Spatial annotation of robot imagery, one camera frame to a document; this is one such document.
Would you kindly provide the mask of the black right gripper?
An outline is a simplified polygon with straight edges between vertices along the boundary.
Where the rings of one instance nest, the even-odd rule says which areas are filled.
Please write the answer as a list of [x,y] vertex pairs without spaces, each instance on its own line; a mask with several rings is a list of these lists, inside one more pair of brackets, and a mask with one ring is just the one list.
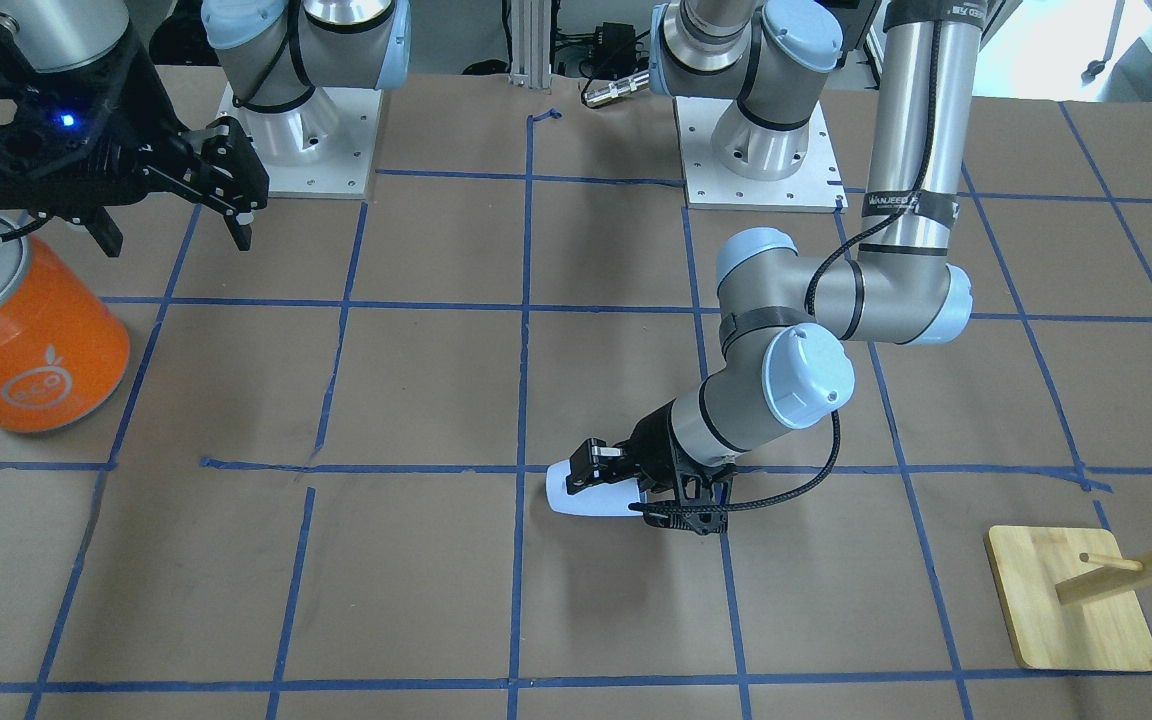
[[0,70],[0,209],[76,217],[106,258],[119,258],[124,234],[106,206],[154,191],[214,210],[248,251],[270,174],[237,118],[197,131],[180,123],[138,40],[77,69]]

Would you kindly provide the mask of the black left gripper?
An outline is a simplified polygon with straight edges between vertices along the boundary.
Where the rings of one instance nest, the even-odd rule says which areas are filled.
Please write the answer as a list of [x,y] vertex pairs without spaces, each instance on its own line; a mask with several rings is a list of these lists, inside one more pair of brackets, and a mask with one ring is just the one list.
[[691,506],[726,502],[732,492],[733,464],[708,468],[687,456],[673,433],[670,409],[658,407],[635,425],[621,445],[586,438],[568,458],[564,492],[577,495],[602,484],[632,482],[639,495],[664,495],[664,506],[687,509],[643,510],[641,515],[649,526],[691,530],[699,536],[723,535],[728,529],[727,511],[695,511]]

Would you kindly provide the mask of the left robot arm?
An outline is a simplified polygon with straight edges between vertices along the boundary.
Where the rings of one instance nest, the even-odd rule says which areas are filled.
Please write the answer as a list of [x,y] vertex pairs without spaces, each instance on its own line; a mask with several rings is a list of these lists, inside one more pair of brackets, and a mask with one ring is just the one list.
[[[547,470],[550,509],[589,518],[723,533],[735,460],[813,427],[852,396],[846,341],[941,344],[972,314],[972,282],[947,262],[984,1],[892,1],[863,228],[854,259],[804,258],[785,232],[733,234],[717,258],[723,366],[658,407],[626,441],[589,438]],[[730,101],[713,145],[748,179],[797,161],[844,32],[814,1],[670,1],[653,12],[649,85]]]

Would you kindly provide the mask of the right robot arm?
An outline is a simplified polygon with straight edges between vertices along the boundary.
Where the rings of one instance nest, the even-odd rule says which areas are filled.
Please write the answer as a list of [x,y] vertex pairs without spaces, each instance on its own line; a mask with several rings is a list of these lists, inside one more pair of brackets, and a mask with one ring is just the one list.
[[173,194],[215,211],[238,250],[291,156],[262,124],[326,88],[399,88],[407,1],[175,1],[154,29],[123,1],[0,1],[0,210],[88,229],[115,258],[111,206]]

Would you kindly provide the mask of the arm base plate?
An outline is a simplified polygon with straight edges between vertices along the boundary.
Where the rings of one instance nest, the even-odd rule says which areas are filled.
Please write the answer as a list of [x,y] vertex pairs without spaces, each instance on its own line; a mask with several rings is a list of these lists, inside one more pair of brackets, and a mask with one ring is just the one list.
[[691,209],[847,209],[823,105],[814,105],[808,123],[790,131],[755,124],[735,100],[677,97],[675,109]]
[[238,118],[270,176],[271,199],[364,200],[385,92],[317,88],[300,108],[262,114],[233,105],[223,88],[218,113]]

